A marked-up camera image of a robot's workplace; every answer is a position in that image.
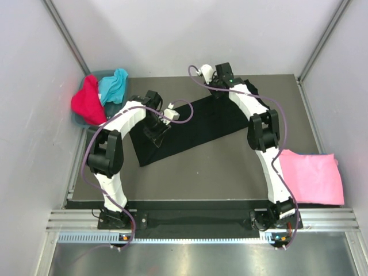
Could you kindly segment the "black t shirt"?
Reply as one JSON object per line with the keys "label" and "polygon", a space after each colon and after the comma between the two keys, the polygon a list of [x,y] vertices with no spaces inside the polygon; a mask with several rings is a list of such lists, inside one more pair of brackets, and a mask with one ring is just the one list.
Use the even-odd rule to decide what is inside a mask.
{"label": "black t shirt", "polygon": [[160,147],[144,133],[145,122],[140,121],[129,132],[139,166],[176,155],[198,145],[221,138],[248,127],[246,115],[223,91],[192,102],[194,114],[185,124],[173,124],[164,135]]}

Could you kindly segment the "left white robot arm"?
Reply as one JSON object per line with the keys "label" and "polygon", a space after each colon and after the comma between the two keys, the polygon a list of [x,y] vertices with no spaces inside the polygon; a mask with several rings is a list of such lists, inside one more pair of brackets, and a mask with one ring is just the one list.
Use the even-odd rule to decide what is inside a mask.
{"label": "left white robot arm", "polygon": [[171,128],[171,120],[179,118],[174,105],[161,111],[161,96],[148,91],[145,96],[134,95],[117,113],[117,118],[109,122],[100,133],[97,126],[91,126],[87,132],[87,141],[92,145],[86,159],[86,165],[97,179],[103,190],[104,205],[99,215],[99,229],[124,229],[131,223],[130,214],[123,210],[128,204],[122,190],[120,170],[124,162],[123,138],[138,124],[143,124],[142,134],[156,147],[160,147],[163,137]]}

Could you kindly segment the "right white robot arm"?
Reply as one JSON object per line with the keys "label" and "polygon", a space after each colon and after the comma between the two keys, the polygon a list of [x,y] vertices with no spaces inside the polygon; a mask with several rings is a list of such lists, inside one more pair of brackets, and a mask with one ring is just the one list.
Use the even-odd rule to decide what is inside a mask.
{"label": "right white robot arm", "polygon": [[247,141],[262,165],[269,200],[267,213],[252,215],[254,226],[265,231],[286,224],[292,229],[292,221],[295,221],[297,227],[300,214],[293,194],[286,186],[278,160],[281,154],[278,112],[265,104],[265,98],[259,95],[258,89],[250,81],[235,77],[229,63],[219,64],[216,68],[205,64],[197,74],[204,77],[212,95],[226,95],[248,120]]}

